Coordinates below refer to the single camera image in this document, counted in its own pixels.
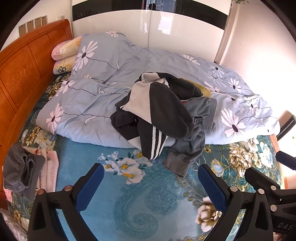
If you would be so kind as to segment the black and cream fleece jacket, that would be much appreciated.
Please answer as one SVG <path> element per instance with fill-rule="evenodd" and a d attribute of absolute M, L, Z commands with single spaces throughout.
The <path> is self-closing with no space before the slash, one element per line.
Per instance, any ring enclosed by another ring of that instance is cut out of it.
<path fill-rule="evenodd" d="M 181 140 L 193 127 L 185 102 L 201 90 L 168 73 L 143 73 L 126 97 L 116 103 L 112 126 L 149 160 L 162 152 L 167 138 Z"/>

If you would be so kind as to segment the dark box by bed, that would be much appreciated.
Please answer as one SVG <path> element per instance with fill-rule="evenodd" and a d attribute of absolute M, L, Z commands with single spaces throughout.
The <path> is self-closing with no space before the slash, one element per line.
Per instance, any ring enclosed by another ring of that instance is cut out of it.
<path fill-rule="evenodd" d="M 279 141 L 283 138 L 294 126 L 295 126 L 295 116 L 286 110 L 282 116 L 279 118 L 280 121 L 280 133 L 276 136 Z"/>

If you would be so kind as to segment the pink folded fleece garment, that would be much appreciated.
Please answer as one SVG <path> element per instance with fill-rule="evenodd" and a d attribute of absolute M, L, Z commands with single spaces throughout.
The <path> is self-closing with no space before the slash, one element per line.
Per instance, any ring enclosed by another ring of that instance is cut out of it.
<path fill-rule="evenodd" d="M 44 189 L 46 192 L 55 192 L 59 168 L 59 160 L 56 151 L 49 151 L 45 148 L 23 148 L 32 154 L 42 155 L 45 158 L 41 174 L 37 181 L 36 193 L 40 189 Z"/>

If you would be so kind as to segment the grey folded pants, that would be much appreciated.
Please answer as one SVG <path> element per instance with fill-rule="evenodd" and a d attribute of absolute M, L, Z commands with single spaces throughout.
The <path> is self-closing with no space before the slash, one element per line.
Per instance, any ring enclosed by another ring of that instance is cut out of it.
<path fill-rule="evenodd" d="M 29 201 L 34 201 L 39 175 L 45 158 L 13 144 L 6 154 L 3 168 L 4 188 L 18 193 Z"/>

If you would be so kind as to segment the grey sweatshirt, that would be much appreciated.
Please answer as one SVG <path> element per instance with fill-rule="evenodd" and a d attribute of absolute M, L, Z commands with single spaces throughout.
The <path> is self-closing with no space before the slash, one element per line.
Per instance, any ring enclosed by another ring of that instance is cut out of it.
<path fill-rule="evenodd" d="M 185 108 L 191 114 L 193 127 L 185 138 L 176 140 L 168 149 L 163 166 L 184 178 L 193 162 L 203 153 L 205 132 L 214 127 L 217 100 L 208 97 L 191 98 L 185 102 Z"/>

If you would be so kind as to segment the teal floral bed blanket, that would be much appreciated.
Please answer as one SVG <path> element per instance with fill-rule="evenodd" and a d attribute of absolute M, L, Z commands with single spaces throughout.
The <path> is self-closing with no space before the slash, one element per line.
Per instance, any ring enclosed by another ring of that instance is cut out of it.
<path fill-rule="evenodd" d="M 56 189 L 74 184 L 95 163 L 105 174 L 82 217 L 98 240 L 204 240 L 222 213 L 217 211 L 198 180 L 207 164 L 228 185 L 253 192 L 244 173 L 254 166 L 282 183 L 280 165 L 268 136 L 229 145 L 206 145 L 185 178 L 162 164 L 166 153 L 153 161 L 137 149 L 116 149 L 76 143 L 54 136 L 36 125 L 40 109 L 56 94 L 68 74 L 58 76 L 34 107 L 19 142 L 27 147 L 56 151 L 59 168 Z"/>

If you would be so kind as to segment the mustard yellow garment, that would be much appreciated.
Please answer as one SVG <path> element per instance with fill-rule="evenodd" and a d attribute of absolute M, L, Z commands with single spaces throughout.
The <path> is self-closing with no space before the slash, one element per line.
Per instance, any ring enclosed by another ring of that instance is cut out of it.
<path fill-rule="evenodd" d="M 191 80 L 186 79 L 188 82 L 191 82 L 192 84 L 194 84 L 196 87 L 198 87 L 201 90 L 201 93 L 203 94 L 203 96 L 210 98 L 211 97 L 211 92 L 210 90 L 208 90 L 206 87 L 204 87 L 203 85 L 200 85 L 198 83 L 195 83 Z"/>

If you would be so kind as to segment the light blue floral duvet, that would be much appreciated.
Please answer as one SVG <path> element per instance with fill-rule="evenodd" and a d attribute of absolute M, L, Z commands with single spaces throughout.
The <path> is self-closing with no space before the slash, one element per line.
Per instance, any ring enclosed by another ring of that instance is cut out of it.
<path fill-rule="evenodd" d="M 69 79 L 38 113 L 42 129 L 74 142 L 130 148 L 111 125 L 115 105 L 146 72 L 164 72 L 202 85 L 217 100 L 206 144 L 224 145 L 280 132 L 270 105 L 233 70 L 206 59 L 140 47 L 117 32 L 82 37 Z"/>

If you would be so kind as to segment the white glossy wardrobe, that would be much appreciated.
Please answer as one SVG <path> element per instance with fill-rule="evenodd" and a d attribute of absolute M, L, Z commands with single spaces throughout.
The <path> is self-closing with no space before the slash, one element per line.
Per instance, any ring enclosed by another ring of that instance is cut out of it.
<path fill-rule="evenodd" d="M 74 36 L 122 33 L 134 44 L 214 61 L 231 1 L 72 1 Z"/>

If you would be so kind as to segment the orange wooden headboard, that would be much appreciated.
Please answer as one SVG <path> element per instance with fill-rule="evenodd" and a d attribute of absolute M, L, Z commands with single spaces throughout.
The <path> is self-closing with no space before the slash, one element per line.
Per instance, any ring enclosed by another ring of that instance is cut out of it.
<path fill-rule="evenodd" d="M 72 38 L 70 23 L 63 19 L 23 35 L 1 51 L 1 163 L 53 80 L 53 48 Z"/>

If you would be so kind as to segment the yellow floral pillow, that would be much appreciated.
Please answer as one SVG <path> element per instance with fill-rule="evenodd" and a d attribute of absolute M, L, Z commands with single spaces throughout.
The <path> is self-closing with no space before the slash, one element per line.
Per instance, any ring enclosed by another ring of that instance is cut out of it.
<path fill-rule="evenodd" d="M 75 60 L 76 60 L 76 55 L 56 61 L 53 67 L 53 74 L 60 75 L 63 73 L 71 72 Z"/>

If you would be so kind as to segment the pink floral pillow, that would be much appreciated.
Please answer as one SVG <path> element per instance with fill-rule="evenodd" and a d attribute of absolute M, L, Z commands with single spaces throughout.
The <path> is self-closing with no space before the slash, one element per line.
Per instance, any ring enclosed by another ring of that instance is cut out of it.
<path fill-rule="evenodd" d="M 51 53 L 53 60 L 58 61 L 78 53 L 83 36 L 58 44 Z"/>

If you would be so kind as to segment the green wall plant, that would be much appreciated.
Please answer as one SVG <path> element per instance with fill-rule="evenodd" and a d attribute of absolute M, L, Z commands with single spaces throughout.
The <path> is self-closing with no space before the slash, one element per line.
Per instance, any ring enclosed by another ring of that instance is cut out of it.
<path fill-rule="evenodd" d="M 246 3 L 249 3 L 248 0 L 232 0 L 234 3 L 236 4 L 246 4 Z"/>

